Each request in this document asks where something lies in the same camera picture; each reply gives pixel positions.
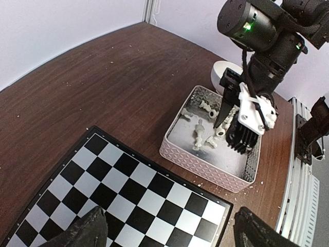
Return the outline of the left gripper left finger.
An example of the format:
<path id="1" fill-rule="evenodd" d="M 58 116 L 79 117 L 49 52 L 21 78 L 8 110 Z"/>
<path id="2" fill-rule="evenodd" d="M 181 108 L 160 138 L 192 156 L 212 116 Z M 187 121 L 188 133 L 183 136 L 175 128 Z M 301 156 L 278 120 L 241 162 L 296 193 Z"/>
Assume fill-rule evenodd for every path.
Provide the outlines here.
<path id="1" fill-rule="evenodd" d="M 95 206 L 67 230 L 40 246 L 106 246 L 107 221 L 101 206 Z"/>

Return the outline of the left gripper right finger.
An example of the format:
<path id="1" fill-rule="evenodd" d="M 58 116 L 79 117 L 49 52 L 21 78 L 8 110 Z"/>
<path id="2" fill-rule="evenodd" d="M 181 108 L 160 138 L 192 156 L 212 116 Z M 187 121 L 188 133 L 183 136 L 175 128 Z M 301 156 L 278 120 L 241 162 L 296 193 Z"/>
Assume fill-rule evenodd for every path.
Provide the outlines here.
<path id="1" fill-rule="evenodd" d="M 298 246 L 286 239 L 247 207 L 241 207 L 234 215 L 235 246 L 284 247 Z"/>

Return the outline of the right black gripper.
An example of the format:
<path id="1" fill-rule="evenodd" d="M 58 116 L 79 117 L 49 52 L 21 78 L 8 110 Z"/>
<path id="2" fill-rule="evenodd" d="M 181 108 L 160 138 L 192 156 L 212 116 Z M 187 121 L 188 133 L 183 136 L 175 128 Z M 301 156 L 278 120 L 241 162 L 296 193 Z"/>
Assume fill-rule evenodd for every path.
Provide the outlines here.
<path id="1" fill-rule="evenodd" d="M 218 128 L 228 116 L 229 112 L 234 106 L 239 106 L 240 83 L 245 79 L 245 73 L 239 75 L 230 68 L 226 68 L 221 79 L 220 86 L 224 88 L 223 98 L 219 114 L 214 122 L 214 128 Z M 248 69 L 247 82 L 248 90 L 251 96 L 263 96 L 268 99 L 273 107 L 276 103 L 272 93 L 277 86 L 277 80 L 270 78 L 266 74 L 256 71 L 255 69 Z"/>

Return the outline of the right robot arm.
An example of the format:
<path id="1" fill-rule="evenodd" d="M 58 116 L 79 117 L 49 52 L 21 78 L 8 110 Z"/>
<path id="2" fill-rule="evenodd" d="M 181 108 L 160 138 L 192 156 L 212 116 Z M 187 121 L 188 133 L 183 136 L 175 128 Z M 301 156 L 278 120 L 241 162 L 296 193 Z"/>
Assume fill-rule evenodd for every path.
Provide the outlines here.
<path id="1" fill-rule="evenodd" d="M 243 51 L 243 73 L 234 81 L 274 103 L 274 90 L 308 52 L 305 41 L 316 49 L 328 42 L 328 1 L 226 1 L 217 29 Z"/>

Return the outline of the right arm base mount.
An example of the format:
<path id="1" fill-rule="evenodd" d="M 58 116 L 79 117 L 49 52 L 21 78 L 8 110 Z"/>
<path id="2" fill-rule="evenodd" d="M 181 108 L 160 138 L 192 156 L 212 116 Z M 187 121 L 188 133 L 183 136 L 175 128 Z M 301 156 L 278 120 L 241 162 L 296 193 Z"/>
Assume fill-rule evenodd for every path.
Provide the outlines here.
<path id="1" fill-rule="evenodd" d="M 328 136 L 328 94 L 320 97 L 313 105 L 311 118 L 306 120 L 301 114 L 296 115 L 295 157 L 311 165 L 312 158 L 323 156 L 317 140 Z"/>

